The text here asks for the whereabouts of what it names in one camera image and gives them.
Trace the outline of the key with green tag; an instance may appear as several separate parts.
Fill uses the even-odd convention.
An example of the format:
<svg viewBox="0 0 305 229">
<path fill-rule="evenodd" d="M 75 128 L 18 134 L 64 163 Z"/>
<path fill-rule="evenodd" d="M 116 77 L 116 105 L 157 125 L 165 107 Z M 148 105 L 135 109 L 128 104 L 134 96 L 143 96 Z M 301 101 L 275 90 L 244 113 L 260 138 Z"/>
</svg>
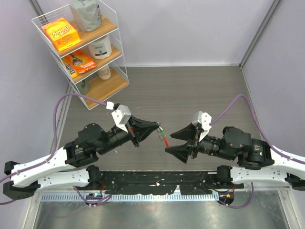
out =
<svg viewBox="0 0 305 229">
<path fill-rule="evenodd" d="M 162 136 L 162 137 L 166 137 L 166 134 L 162 128 L 162 125 L 160 122 L 157 123 L 158 124 L 158 129 L 157 129 L 157 132 Z"/>
</svg>

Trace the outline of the keyring bunch with red tag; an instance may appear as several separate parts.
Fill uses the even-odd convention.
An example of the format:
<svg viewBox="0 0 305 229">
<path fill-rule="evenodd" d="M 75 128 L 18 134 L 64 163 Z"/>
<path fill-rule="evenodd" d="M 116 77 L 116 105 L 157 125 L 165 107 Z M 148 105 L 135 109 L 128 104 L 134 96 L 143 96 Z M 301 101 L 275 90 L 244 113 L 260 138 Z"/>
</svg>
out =
<svg viewBox="0 0 305 229">
<path fill-rule="evenodd" d="M 167 138 L 166 137 L 162 137 L 158 132 L 157 132 L 159 138 L 161 139 L 161 141 L 164 142 L 165 144 L 165 147 L 169 147 L 169 144 L 168 144 L 168 141 L 167 141 Z"/>
</svg>

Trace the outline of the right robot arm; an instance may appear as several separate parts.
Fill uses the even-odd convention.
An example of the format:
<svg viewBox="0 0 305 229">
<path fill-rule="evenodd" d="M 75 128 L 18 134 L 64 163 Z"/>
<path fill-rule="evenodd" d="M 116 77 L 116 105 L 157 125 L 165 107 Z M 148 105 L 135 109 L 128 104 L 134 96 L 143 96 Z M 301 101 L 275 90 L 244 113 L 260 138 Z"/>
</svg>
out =
<svg viewBox="0 0 305 229">
<path fill-rule="evenodd" d="M 219 166 L 216 179 L 219 187 L 239 185 L 247 182 L 289 184 L 292 189 L 305 189 L 305 170 L 294 165 L 291 159 L 276 157 L 275 151 L 265 142 L 252 138 L 250 133 L 233 126 L 223 129 L 223 137 L 208 135 L 210 128 L 202 124 L 189 124 L 170 136 L 185 140 L 183 145 L 169 146 L 166 153 L 183 163 L 195 159 L 199 153 L 228 161 L 237 160 L 237 166 Z"/>
</svg>

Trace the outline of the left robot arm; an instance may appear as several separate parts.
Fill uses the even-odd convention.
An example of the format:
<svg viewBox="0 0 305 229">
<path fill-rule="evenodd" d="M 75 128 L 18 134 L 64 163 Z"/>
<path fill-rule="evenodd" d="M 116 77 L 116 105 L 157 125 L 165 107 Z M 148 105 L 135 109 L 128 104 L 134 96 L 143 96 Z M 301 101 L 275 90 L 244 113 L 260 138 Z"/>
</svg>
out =
<svg viewBox="0 0 305 229">
<path fill-rule="evenodd" d="M 135 147 L 159 128 L 158 122 L 150 122 L 131 116 L 125 127 L 113 126 L 104 131 L 98 124 L 91 123 L 78 132 L 78 137 L 59 148 L 53 156 L 19 164 L 9 161 L 5 174 L 10 181 L 3 184 L 3 194 L 12 200 L 32 197 L 36 192 L 78 187 L 96 190 L 102 185 L 99 168 L 93 163 L 126 142 Z"/>
</svg>

